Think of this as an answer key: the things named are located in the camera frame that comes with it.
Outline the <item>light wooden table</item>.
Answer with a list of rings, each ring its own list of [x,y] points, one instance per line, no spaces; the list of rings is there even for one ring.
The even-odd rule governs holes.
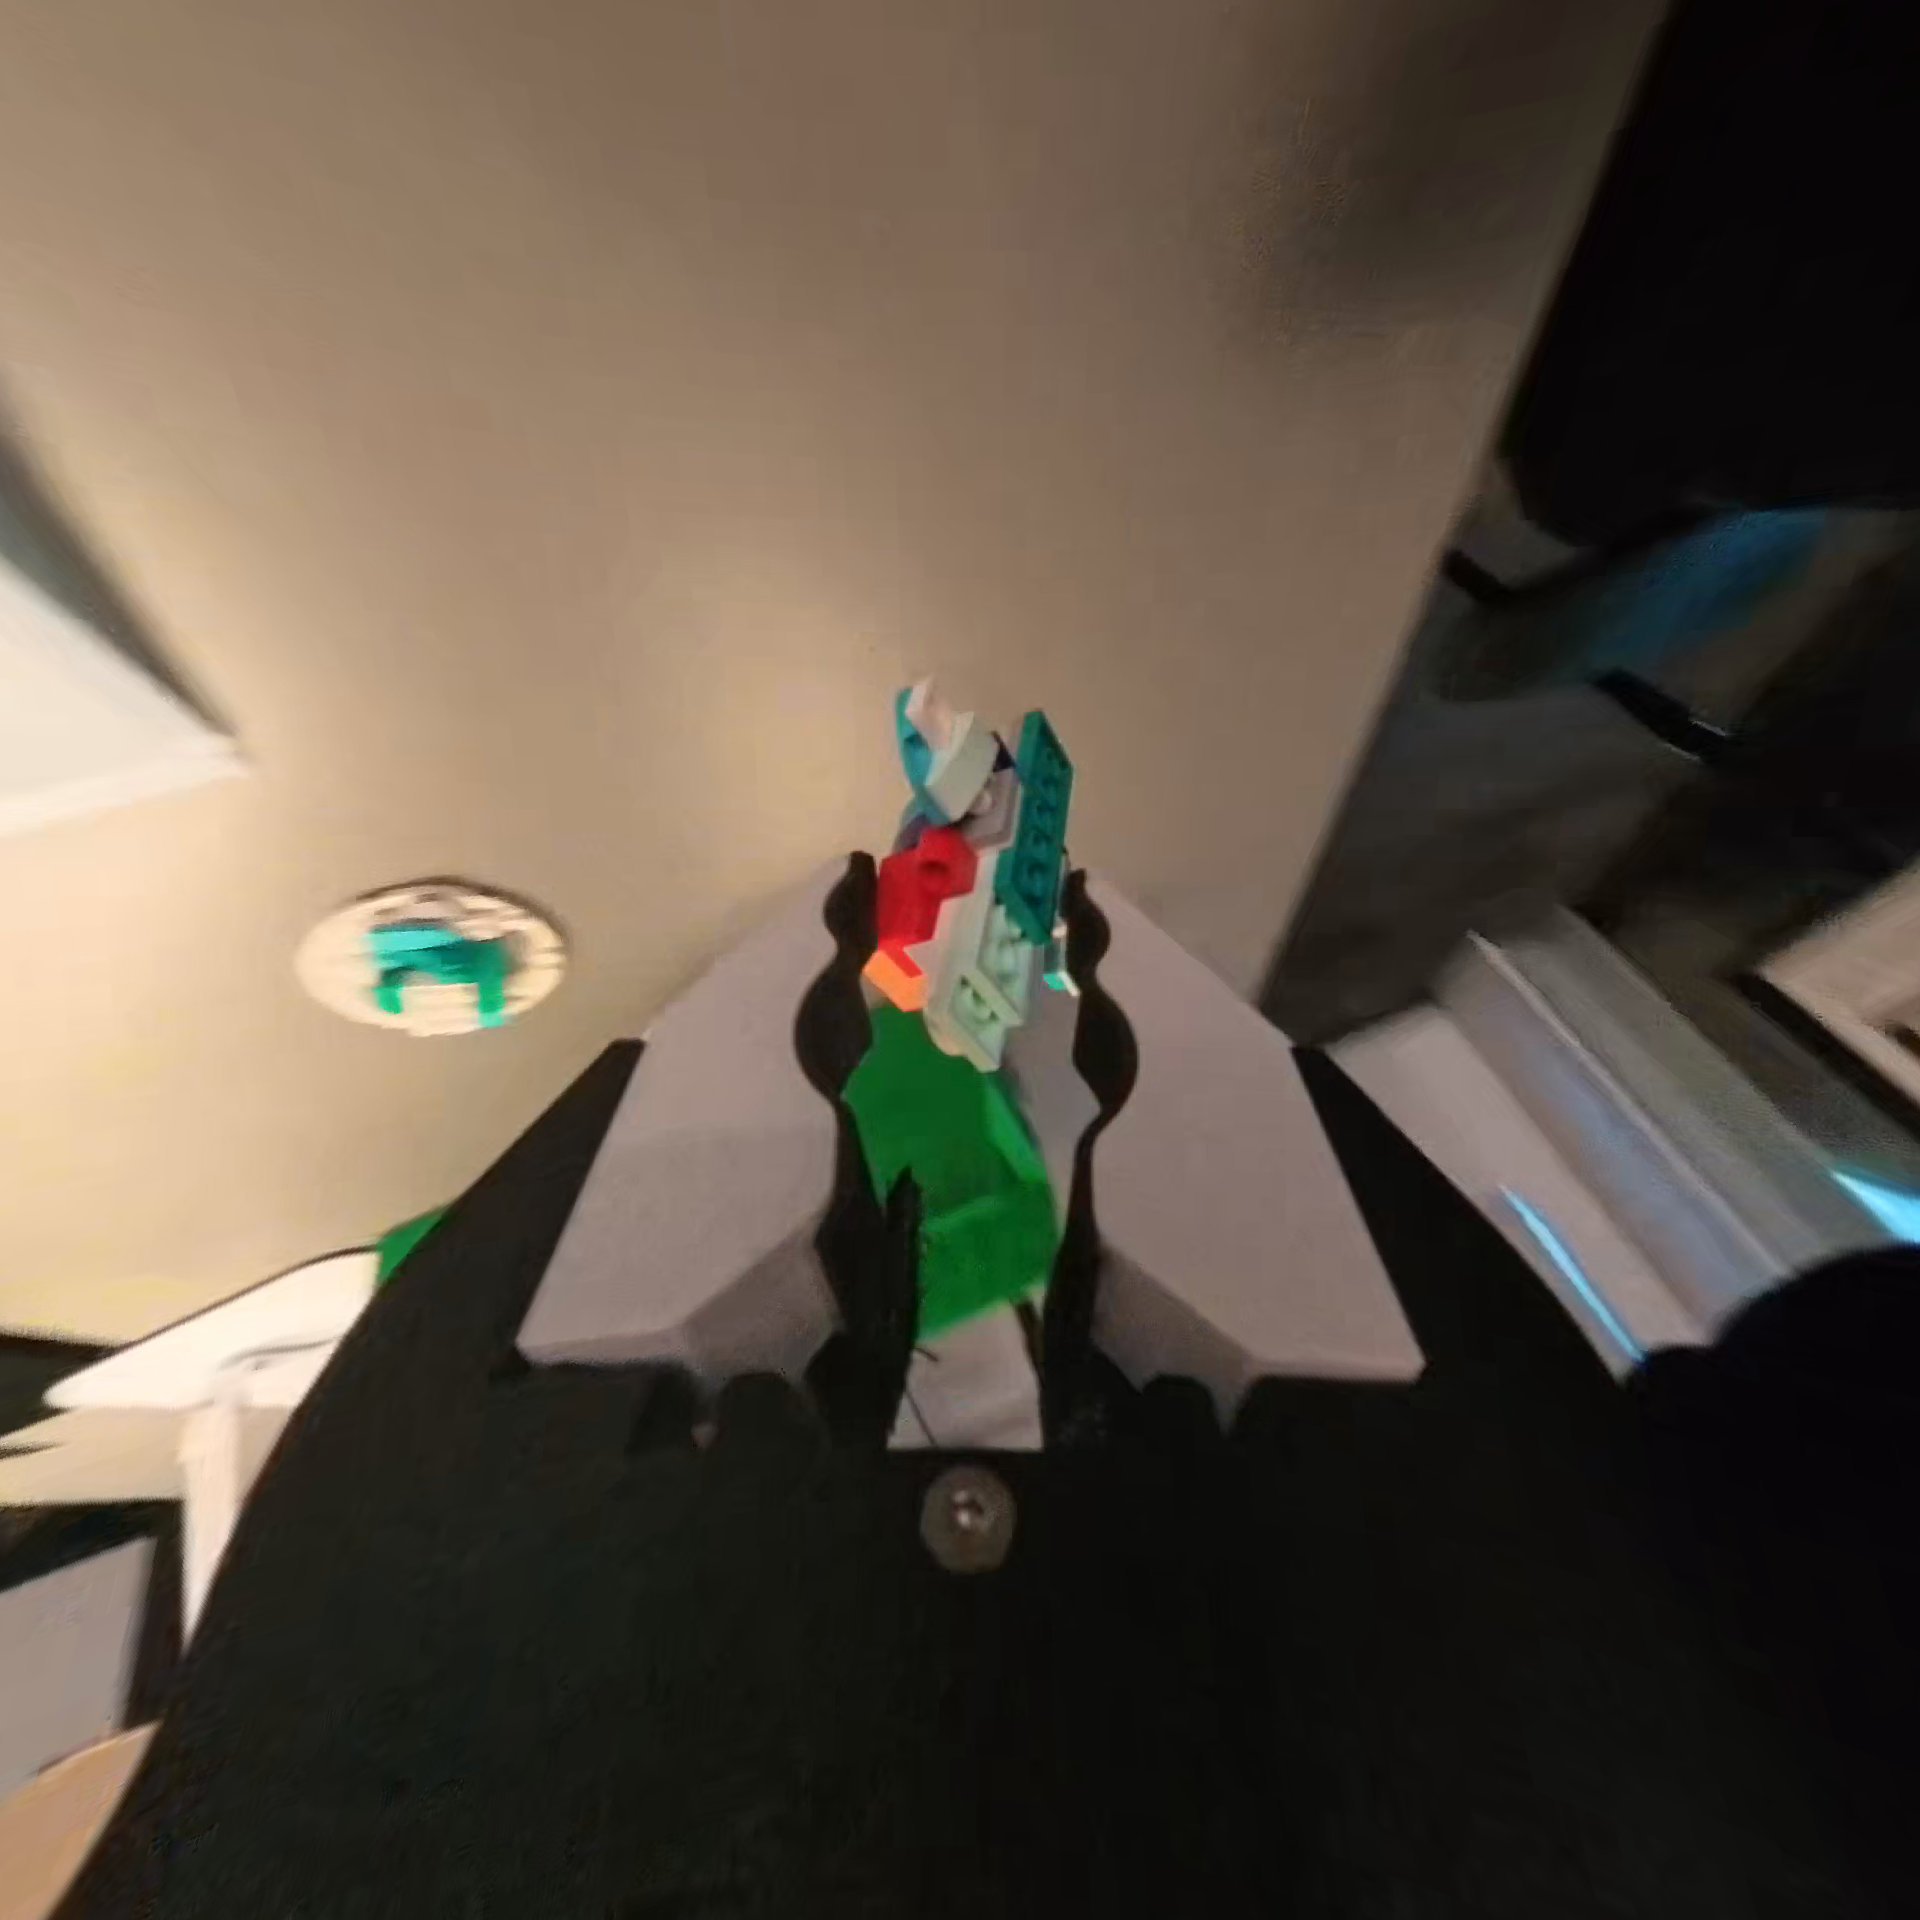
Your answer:
[[[45,1418],[4,1439],[4,1507],[181,1503],[192,1640],[256,1479],[377,1280],[374,1246],[324,1254],[49,1386]]]

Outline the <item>round white lego plate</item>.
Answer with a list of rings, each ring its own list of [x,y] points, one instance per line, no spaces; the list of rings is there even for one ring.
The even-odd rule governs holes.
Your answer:
[[[324,914],[294,951],[324,1010],[410,1040],[511,1027],[550,999],[568,938],[540,906],[457,877],[380,887]]]

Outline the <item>multicolour lego model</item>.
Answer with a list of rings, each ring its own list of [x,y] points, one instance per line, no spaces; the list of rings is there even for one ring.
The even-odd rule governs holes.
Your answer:
[[[934,1048],[997,1072],[1037,990],[1071,991],[1071,759],[1045,711],[1004,736],[934,679],[895,693],[893,739],[904,803],[878,864],[866,978]]]

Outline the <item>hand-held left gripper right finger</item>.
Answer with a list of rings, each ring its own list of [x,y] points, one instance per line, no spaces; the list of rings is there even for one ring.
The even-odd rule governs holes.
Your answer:
[[[1062,1204],[1047,1327],[1128,1387],[1405,1387],[1423,1351],[1294,1044],[1105,876],[1041,991],[1041,1159]]]

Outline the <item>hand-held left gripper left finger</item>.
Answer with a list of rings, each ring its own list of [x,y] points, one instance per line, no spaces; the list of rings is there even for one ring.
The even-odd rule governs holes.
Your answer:
[[[855,1389],[888,1380],[888,1214],[844,1101],[874,877],[871,852],[816,871],[654,1019],[518,1322],[528,1365],[714,1397],[844,1340]]]

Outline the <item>green plastic crate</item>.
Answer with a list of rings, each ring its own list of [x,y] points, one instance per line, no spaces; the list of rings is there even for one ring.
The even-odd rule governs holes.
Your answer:
[[[845,1080],[871,1186],[919,1196],[919,1330],[994,1312],[1050,1267],[1058,1219],[1045,1159],[1006,1086],[927,1042],[920,1022],[863,990],[871,1042]]]

